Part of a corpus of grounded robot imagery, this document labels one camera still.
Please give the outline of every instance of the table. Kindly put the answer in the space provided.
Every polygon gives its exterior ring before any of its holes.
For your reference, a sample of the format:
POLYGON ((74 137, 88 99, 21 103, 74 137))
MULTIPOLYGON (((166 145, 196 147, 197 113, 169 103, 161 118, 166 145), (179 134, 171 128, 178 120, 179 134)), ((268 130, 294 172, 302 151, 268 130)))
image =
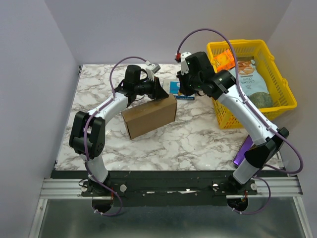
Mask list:
MULTIPOLYGON (((82 159, 69 146, 71 127, 78 111, 87 112, 110 96, 112 67, 112 64, 83 66, 56 170, 85 170, 82 159)), ((114 71, 114 86, 124 78, 125 70, 123 64, 114 71)), ((157 77, 161 81, 175 79, 179 70, 179 65, 161 64, 157 77)), ((145 97, 131 107, 149 100, 145 97)), ((175 122, 133 140, 128 136, 122 116, 116 115, 106 126, 102 155, 108 170, 232 170, 231 161, 246 136, 245 129, 219 129, 211 99, 197 96, 194 101, 178 100, 175 122)), ((269 164, 281 167, 282 161, 275 156, 269 164)))

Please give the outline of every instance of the orange package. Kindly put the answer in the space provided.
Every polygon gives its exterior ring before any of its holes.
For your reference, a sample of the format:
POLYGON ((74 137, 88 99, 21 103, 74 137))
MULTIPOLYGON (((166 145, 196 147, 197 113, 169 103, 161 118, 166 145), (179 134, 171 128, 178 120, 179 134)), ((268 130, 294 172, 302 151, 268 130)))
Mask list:
POLYGON ((232 56, 231 51, 228 49, 217 55, 212 60, 212 65, 215 65, 217 71, 221 71, 223 69, 229 70, 234 67, 234 58, 232 56))

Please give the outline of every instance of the yellow basket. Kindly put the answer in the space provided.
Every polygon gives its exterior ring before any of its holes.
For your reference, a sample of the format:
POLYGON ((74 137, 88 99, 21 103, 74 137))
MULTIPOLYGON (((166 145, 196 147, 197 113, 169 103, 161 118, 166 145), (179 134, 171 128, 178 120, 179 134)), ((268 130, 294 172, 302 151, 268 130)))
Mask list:
MULTIPOLYGON (((296 99, 288 87, 287 80, 282 78, 274 62, 274 56, 271 55, 263 40, 231 40, 230 43, 237 57, 254 57, 257 71, 265 80, 274 102, 273 108, 260 109, 269 120, 273 120, 283 112, 297 107, 296 99)), ((208 43, 207 52, 210 61, 228 48, 229 46, 225 41, 208 43)), ((242 124, 225 106, 214 99, 212 99, 212 102, 221 129, 242 127, 242 124)))

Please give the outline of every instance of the purple tube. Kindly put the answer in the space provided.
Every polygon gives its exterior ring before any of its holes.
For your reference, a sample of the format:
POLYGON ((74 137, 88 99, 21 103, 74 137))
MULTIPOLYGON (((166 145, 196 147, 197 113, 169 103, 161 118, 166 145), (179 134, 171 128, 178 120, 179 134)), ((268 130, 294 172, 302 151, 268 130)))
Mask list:
POLYGON ((251 137, 248 135, 247 138, 244 140, 244 142, 242 143, 238 153, 236 154, 236 156, 233 159, 233 163, 238 167, 242 161, 244 160, 244 153, 249 150, 251 148, 251 146, 253 145, 253 141, 251 139, 251 137))

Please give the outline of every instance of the wall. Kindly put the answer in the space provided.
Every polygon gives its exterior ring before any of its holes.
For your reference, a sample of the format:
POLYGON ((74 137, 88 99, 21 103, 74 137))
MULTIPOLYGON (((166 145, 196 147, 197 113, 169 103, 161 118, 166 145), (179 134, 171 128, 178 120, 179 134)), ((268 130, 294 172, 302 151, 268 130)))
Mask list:
MULTIPOLYGON (((281 116, 277 124, 290 130, 290 141, 304 157, 304 170, 298 177, 310 225, 317 237, 316 9, 315 0, 293 0, 268 46, 298 102, 298 108, 281 116)), ((297 156, 288 146, 282 147, 281 154, 288 169, 298 168, 297 156)))
MULTIPOLYGON (((268 40, 291 0, 45 0, 80 63, 114 63, 126 56, 174 62, 180 41, 210 27, 230 39, 268 40)), ((187 51, 204 51, 209 32, 192 36, 187 51)))
POLYGON ((43 0, 2 1, 0 22, 0 237, 25 238, 57 156, 78 64, 43 0))

